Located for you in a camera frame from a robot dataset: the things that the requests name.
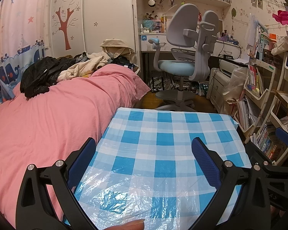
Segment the star print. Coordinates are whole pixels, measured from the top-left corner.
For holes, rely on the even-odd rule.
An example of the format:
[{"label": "star print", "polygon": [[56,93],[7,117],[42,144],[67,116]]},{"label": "star print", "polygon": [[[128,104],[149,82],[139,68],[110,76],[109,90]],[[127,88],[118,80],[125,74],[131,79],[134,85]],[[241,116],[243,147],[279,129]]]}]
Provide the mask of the star print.
[{"label": "star print", "polygon": [[28,22],[28,24],[30,23],[30,22],[33,22],[33,18],[34,17],[30,17],[28,20],[29,20],[29,22]]}]

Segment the metal bolt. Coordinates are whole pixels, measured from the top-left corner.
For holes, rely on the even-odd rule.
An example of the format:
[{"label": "metal bolt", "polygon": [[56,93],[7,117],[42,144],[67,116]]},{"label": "metal bolt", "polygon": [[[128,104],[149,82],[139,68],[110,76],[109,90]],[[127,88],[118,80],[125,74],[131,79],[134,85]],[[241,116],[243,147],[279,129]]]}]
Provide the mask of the metal bolt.
[{"label": "metal bolt", "polygon": [[254,165],[254,170],[257,170],[257,171],[259,171],[259,170],[260,170],[260,167],[259,167],[259,165],[255,164],[255,165]]},{"label": "metal bolt", "polygon": [[232,163],[231,161],[225,161],[224,164],[225,164],[225,166],[228,167],[228,168],[233,166],[233,163]]},{"label": "metal bolt", "polygon": [[59,160],[55,163],[56,166],[61,167],[64,164],[62,160]]},{"label": "metal bolt", "polygon": [[28,166],[28,170],[32,170],[32,169],[34,169],[34,164],[30,164],[30,165]]}]

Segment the pile of clothes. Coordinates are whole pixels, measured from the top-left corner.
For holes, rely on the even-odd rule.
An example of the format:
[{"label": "pile of clothes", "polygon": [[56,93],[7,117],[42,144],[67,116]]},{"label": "pile of clothes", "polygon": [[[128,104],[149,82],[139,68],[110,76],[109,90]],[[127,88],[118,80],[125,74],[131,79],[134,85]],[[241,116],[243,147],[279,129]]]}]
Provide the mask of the pile of clothes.
[{"label": "pile of clothes", "polygon": [[89,77],[106,64],[118,64],[134,72],[138,66],[133,64],[135,52],[126,42],[117,39],[105,40],[100,45],[103,52],[60,57],[45,57],[29,66],[21,80],[20,92],[27,98],[49,91],[49,87],[63,80],[75,77]]}]

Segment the pink blanket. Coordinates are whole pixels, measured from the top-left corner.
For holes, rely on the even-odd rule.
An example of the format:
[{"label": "pink blanket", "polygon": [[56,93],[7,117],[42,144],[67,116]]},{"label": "pink blanket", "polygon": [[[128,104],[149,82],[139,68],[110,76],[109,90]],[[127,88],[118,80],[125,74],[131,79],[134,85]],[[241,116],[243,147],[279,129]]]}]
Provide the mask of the pink blanket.
[{"label": "pink blanket", "polygon": [[[0,211],[15,226],[19,188],[26,167],[47,167],[78,150],[88,137],[99,141],[119,107],[131,107],[149,91],[130,69],[109,64],[89,78],[74,78],[26,100],[0,105]],[[49,191],[51,200],[54,192]],[[57,202],[57,214],[62,216]]]}]

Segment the blue seat cushion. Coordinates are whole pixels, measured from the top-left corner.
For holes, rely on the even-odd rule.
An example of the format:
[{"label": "blue seat cushion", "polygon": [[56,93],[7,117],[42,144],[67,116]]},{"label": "blue seat cushion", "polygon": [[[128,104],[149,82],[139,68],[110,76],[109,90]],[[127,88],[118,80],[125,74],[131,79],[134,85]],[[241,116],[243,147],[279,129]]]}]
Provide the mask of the blue seat cushion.
[{"label": "blue seat cushion", "polygon": [[178,76],[192,76],[194,73],[194,64],[185,63],[176,60],[160,60],[158,66],[161,70],[178,75]]}]

